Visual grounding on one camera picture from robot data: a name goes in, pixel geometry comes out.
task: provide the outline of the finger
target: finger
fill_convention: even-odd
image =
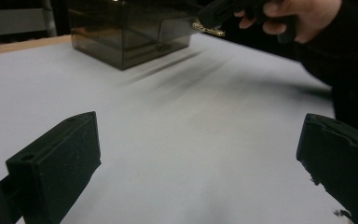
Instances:
[[[245,16],[245,11],[239,11],[239,12],[234,12],[234,16],[235,17],[244,17]]]
[[[311,0],[272,0],[264,4],[264,13],[269,17],[296,15],[308,11],[312,7]]]
[[[251,25],[253,25],[253,23],[255,23],[255,19],[251,19],[249,20],[246,17],[242,17],[242,20],[240,21],[240,28],[241,29],[247,29],[249,28]]]
[[[263,30],[268,35],[281,35],[286,31],[286,24],[275,21],[266,21],[263,24]]]

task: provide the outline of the white table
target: white table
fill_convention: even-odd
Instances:
[[[342,224],[296,160],[328,87],[295,63],[193,35],[124,72],[70,43],[0,54],[5,161],[63,119],[96,111],[102,166],[62,223]]]

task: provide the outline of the fingernail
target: fingernail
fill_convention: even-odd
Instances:
[[[273,15],[278,11],[278,9],[279,9],[279,4],[275,1],[267,2],[266,4],[264,4],[264,12],[267,15]]]

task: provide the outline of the person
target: person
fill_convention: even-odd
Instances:
[[[272,0],[263,6],[270,18],[263,24],[269,35],[286,30],[275,18],[296,18],[296,57],[306,70],[332,87],[336,119],[358,129],[358,0]],[[240,28],[255,19],[244,11]]]

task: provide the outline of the human hand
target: human hand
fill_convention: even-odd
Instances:
[[[272,18],[263,24],[263,30],[269,35],[280,35],[286,30],[284,23],[273,20],[283,16],[296,16],[296,39],[298,43],[307,43],[319,34],[338,14],[342,0],[271,0],[263,6],[264,13]],[[235,12],[242,17],[240,28],[250,27],[255,19],[246,18],[245,12]]]

